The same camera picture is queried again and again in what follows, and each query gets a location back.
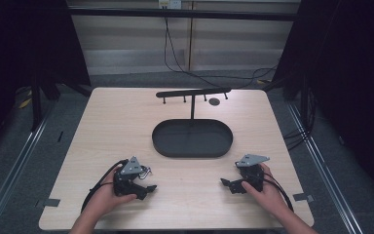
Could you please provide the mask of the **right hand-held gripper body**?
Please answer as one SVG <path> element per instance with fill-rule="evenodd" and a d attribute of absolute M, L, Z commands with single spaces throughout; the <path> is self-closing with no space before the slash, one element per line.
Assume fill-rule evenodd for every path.
<path fill-rule="evenodd" d="M 267 156 L 245 154 L 241 160 L 236 162 L 236 167 L 240 170 L 243 180 L 247 181 L 258 192 L 263 190 L 264 181 L 264 170 L 260 164 L 269 160 L 270 158 Z"/>

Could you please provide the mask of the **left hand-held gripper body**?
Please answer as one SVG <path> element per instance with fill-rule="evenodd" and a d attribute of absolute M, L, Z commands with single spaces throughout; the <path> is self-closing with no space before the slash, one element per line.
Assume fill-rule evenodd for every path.
<path fill-rule="evenodd" d="M 136 183 L 133 181 L 143 172 L 137 158 L 132 156 L 130 159 L 121 160 L 117 163 L 119 168 L 113 176 L 113 189 L 116 196 L 130 195 L 138 193 Z"/>

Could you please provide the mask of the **black hook rack with tray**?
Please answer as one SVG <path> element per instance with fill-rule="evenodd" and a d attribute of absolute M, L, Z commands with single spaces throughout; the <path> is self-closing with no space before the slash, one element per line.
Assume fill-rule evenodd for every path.
<path fill-rule="evenodd" d="M 233 133 L 223 122 L 215 119 L 197 119 L 195 117 L 196 96 L 223 94 L 225 98 L 231 88 L 200 90 L 181 90 L 157 92 L 156 97 L 191 98 L 190 117 L 188 119 L 167 119 L 159 123 L 152 132 L 155 150 L 169 158 L 218 158 L 225 155 L 233 143 Z"/>

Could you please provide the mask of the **person's right hand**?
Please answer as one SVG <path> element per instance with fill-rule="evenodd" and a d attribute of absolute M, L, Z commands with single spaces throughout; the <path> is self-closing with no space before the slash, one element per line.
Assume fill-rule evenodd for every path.
<path fill-rule="evenodd" d="M 270 168 L 264 163 L 260 164 L 260 167 L 264 171 L 265 181 L 263 182 L 263 190 L 261 192 L 257 191 L 248 182 L 243 181 L 242 187 L 244 190 L 251 195 L 256 202 L 270 215 L 272 215 L 277 220 L 283 218 L 286 213 L 291 213 L 287 204 L 283 200 L 281 193 L 275 187 L 275 182 L 272 180 L 272 173 Z"/>

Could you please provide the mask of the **person's left hand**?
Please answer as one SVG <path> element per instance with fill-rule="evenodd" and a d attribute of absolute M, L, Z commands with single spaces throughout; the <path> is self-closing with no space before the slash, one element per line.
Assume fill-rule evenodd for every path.
<path fill-rule="evenodd" d="M 92 217 L 101 218 L 104 215 L 112 212 L 116 207 L 135 200 L 135 194 L 117 196 L 114 193 L 113 178 L 114 173 L 119 169 L 115 167 L 108 175 L 101 181 L 101 186 L 96 190 L 82 214 L 89 213 Z"/>

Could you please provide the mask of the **grey tape piece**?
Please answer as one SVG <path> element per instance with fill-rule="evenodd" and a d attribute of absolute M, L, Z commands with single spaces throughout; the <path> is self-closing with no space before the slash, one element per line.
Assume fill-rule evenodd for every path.
<path fill-rule="evenodd" d="M 43 200 L 38 200 L 35 204 L 36 208 L 45 208 L 45 207 L 57 207 L 58 204 L 60 203 L 59 199 L 43 199 Z"/>
<path fill-rule="evenodd" d="M 312 195 L 308 195 L 306 193 L 298 193 L 293 195 L 293 199 L 296 202 L 306 201 L 307 203 L 311 203 L 314 201 L 314 197 Z"/>

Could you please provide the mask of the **black metal stand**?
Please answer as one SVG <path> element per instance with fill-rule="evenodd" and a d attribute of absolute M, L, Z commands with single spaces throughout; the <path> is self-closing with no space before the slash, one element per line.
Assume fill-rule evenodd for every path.
<path fill-rule="evenodd" d="M 48 100 L 58 100 L 60 92 L 56 86 L 57 78 L 53 72 L 44 71 L 42 74 L 34 74 L 31 78 L 33 122 L 31 131 L 35 132 L 43 120 L 41 93 Z"/>

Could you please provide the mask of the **dark curtain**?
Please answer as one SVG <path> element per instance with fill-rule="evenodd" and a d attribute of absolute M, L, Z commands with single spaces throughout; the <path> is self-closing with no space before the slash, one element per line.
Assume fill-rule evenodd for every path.
<path fill-rule="evenodd" d="M 274 79 L 309 87 L 374 180 L 374 0 L 300 0 Z"/>
<path fill-rule="evenodd" d="M 0 128 L 16 91 L 34 74 L 53 72 L 84 96 L 91 84 L 66 0 L 0 0 Z"/>

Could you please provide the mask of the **metal floor rail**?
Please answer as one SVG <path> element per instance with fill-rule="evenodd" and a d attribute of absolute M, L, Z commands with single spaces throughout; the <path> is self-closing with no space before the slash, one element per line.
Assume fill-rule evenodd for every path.
<path fill-rule="evenodd" d="M 343 195 L 340 187 L 338 186 L 333 174 L 326 165 L 314 138 L 308 134 L 308 131 L 303 127 L 301 120 L 301 113 L 297 106 L 292 103 L 287 104 L 287 108 L 292 116 L 292 119 L 297 127 L 298 133 L 302 136 L 303 142 L 306 145 L 320 177 L 328 191 L 336 210 L 345 224 L 349 234 L 365 234 L 359 225 L 359 222 L 348 203 L 346 197 Z"/>
<path fill-rule="evenodd" d="M 8 204 L 13 190 L 15 189 L 15 186 L 17 185 L 20 176 L 26 167 L 26 164 L 28 163 L 39 139 L 41 138 L 42 133 L 45 131 L 48 119 L 52 115 L 55 106 L 56 104 L 54 102 L 49 105 L 48 110 L 43 115 L 43 118 L 39 122 L 36 129 L 29 134 L 28 139 L 19 153 L 17 160 L 0 187 L 0 216 Z"/>

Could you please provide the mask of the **black horizontal frame bar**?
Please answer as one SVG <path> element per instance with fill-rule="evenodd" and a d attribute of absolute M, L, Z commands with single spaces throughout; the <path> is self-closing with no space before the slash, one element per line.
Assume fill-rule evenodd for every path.
<path fill-rule="evenodd" d="M 297 14 L 283 13 L 251 13 L 223 12 L 199 10 L 163 10 L 163 9 L 121 9 L 95 7 L 69 7 L 68 12 L 77 16 L 108 16 L 108 17 L 147 17 L 147 18 L 186 18 L 211 20 L 271 20 L 297 21 Z"/>

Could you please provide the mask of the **white wall outlet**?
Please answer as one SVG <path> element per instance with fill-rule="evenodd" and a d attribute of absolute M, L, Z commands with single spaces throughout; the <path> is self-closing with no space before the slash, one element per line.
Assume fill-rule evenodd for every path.
<path fill-rule="evenodd" d="M 158 0 L 158 5 L 160 9 L 171 9 L 171 10 L 182 9 L 181 0 Z"/>

